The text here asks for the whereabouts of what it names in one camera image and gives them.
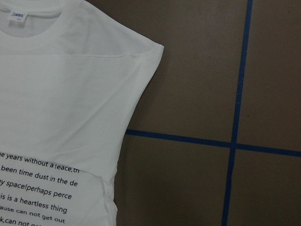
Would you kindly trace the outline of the white long-sleeve printed shirt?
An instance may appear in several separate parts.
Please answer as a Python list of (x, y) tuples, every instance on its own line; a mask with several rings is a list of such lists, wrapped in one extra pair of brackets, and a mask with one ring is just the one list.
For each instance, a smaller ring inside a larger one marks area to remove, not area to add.
[(163, 50), (84, 0), (1, 1), (1, 225), (116, 225), (123, 137)]

